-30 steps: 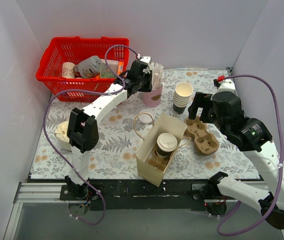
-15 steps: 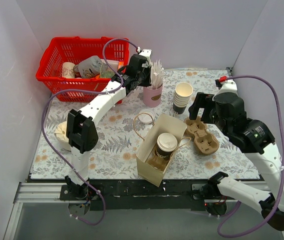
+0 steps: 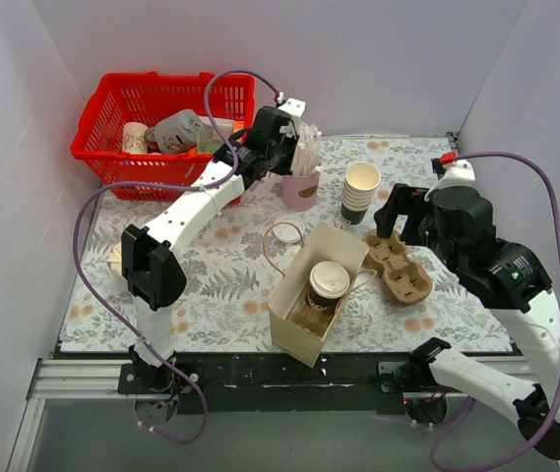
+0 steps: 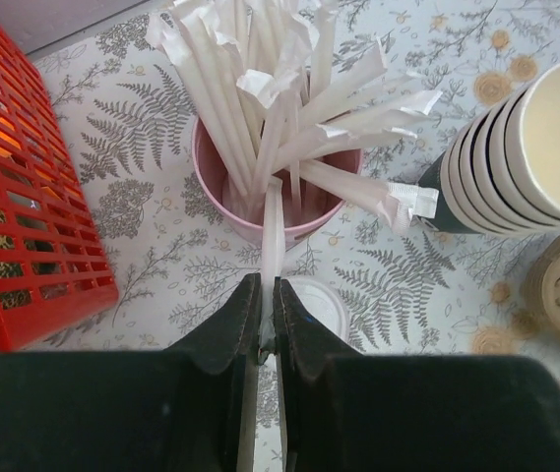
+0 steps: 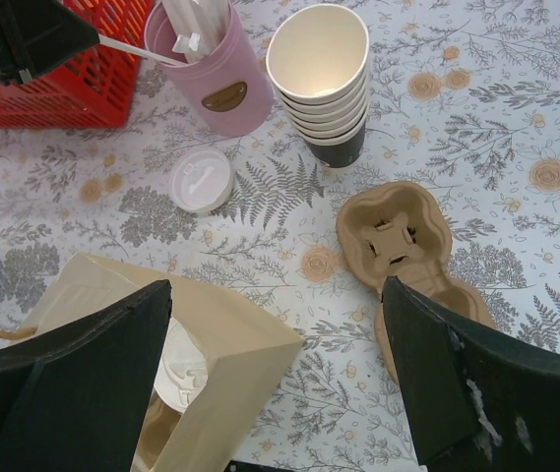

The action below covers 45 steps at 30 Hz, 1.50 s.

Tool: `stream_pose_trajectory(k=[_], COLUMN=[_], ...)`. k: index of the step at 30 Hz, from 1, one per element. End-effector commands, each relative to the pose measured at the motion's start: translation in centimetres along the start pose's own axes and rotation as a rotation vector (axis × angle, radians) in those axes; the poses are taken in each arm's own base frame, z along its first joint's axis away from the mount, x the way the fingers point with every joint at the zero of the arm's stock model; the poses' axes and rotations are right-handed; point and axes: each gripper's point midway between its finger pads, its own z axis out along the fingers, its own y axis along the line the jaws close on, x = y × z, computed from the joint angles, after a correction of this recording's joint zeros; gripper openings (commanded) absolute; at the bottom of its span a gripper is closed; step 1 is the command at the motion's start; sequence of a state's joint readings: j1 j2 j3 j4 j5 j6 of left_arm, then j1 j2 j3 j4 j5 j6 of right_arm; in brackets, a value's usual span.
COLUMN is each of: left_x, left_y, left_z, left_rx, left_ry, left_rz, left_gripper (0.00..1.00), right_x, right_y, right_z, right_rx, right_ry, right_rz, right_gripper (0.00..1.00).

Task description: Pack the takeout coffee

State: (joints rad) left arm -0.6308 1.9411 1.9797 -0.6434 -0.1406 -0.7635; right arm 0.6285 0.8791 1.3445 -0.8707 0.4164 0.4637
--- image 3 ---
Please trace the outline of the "single brown cup carrier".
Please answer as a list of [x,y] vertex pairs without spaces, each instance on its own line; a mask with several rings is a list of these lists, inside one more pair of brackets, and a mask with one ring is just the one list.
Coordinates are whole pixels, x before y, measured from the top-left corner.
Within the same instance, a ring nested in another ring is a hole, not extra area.
[[290,320],[294,324],[318,337],[324,336],[332,319],[332,310],[319,311],[308,305],[294,311],[290,316]]

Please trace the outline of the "white plastic cup lid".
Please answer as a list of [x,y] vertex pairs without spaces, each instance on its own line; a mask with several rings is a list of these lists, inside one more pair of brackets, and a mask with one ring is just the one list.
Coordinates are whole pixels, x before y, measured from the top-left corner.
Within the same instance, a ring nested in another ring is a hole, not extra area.
[[312,267],[309,283],[318,294],[327,298],[337,298],[348,290],[350,277],[342,265],[326,261]]

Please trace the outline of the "brown cardboard cup carrier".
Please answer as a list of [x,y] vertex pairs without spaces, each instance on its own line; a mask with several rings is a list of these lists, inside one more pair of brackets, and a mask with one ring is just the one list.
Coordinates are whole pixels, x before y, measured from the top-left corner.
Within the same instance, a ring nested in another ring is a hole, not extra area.
[[421,264],[408,256],[408,247],[398,231],[389,238],[380,238],[377,230],[372,229],[365,233],[363,242],[369,248],[363,264],[378,271],[384,290],[393,303],[416,305],[430,295],[432,279]]

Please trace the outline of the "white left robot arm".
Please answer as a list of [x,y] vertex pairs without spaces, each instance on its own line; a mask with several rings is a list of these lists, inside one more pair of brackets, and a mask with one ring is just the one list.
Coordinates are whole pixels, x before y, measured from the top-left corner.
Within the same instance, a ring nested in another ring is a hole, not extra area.
[[130,354],[135,376],[154,393],[167,391],[174,371],[166,361],[172,306],[187,278],[180,265],[197,234],[229,203],[268,173],[290,171],[305,102],[290,98],[264,106],[250,129],[230,137],[194,182],[167,210],[144,227],[127,226],[121,237],[122,276],[133,296],[139,335]]

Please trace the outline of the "black single paper cup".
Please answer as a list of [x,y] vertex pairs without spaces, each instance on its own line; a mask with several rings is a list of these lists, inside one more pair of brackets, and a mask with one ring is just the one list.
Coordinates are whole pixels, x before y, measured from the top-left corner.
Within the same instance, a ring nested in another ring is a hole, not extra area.
[[327,298],[318,294],[314,290],[308,290],[306,293],[306,304],[307,306],[319,312],[325,316],[331,316],[341,300],[341,297],[337,298]]

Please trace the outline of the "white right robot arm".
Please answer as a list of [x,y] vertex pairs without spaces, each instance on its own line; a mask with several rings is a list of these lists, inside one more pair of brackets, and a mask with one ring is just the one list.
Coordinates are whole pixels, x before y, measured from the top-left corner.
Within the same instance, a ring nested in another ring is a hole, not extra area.
[[[552,282],[526,246],[496,235],[493,206],[471,187],[431,192],[395,185],[376,211],[377,234],[390,236],[399,216],[401,239],[430,249],[460,285],[508,331],[534,375],[514,378],[432,337],[410,352],[391,376],[403,388],[432,390],[438,384],[465,393],[509,419],[525,439],[541,430],[560,376],[560,310]],[[560,407],[535,445],[560,460]]]

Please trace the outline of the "pink straw holder cup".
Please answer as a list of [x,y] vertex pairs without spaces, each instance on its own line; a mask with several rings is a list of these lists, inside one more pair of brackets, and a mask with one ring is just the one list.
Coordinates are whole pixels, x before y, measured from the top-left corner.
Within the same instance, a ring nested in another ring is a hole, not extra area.
[[305,211],[318,203],[320,168],[308,176],[285,175],[282,177],[281,199],[284,205],[295,211]]

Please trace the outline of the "cream paper bag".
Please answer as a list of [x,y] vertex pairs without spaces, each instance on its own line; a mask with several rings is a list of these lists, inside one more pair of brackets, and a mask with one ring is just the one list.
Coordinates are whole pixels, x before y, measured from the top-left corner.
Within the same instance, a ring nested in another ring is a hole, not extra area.
[[[268,239],[278,227],[293,228],[300,249],[286,268],[268,255]],[[263,255],[280,274],[269,301],[271,341],[302,364],[315,366],[352,294],[377,275],[364,269],[369,246],[361,239],[324,223],[305,235],[293,222],[280,220],[263,236]]]

